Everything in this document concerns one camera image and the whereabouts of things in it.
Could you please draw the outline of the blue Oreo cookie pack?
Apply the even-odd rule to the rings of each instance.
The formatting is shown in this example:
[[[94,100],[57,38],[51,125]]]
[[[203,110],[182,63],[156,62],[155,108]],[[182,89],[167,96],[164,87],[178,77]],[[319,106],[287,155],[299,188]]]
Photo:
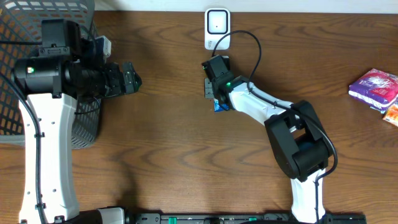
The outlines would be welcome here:
[[[216,99],[214,99],[213,105],[215,113],[229,110],[229,106],[227,104],[222,104]]]

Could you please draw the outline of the orange pocket tissue pack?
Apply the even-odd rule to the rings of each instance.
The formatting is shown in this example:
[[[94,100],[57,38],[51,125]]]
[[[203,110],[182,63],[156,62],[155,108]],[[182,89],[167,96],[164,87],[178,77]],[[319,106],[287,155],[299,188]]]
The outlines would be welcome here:
[[[398,106],[397,104],[393,104],[388,108],[384,117],[384,121],[393,124],[394,126],[398,126]]]

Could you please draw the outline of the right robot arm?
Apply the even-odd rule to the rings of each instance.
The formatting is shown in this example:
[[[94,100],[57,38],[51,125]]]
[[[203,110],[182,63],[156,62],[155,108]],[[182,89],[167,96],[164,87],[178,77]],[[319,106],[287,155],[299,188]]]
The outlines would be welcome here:
[[[280,100],[250,78],[235,77],[229,58],[215,55],[202,63],[214,97],[228,108],[242,112],[263,124],[282,172],[292,184],[292,215],[298,222],[319,223],[326,211],[322,202],[322,179],[338,162],[335,146],[327,136],[313,106]]]

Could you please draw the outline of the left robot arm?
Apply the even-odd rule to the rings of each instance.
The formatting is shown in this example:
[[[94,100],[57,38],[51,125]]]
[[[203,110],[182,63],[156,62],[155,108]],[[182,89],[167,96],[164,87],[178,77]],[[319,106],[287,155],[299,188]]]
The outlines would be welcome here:
[[[36,56],[12,69],[25,127],[25,187],[19,221],[32,223],[132,223],[122,207],[81,211],[72,174],[72,129],[78,102],[137,92],[133,65],[108,63],[106,39],[81,36],[65,19],[44,20]]]

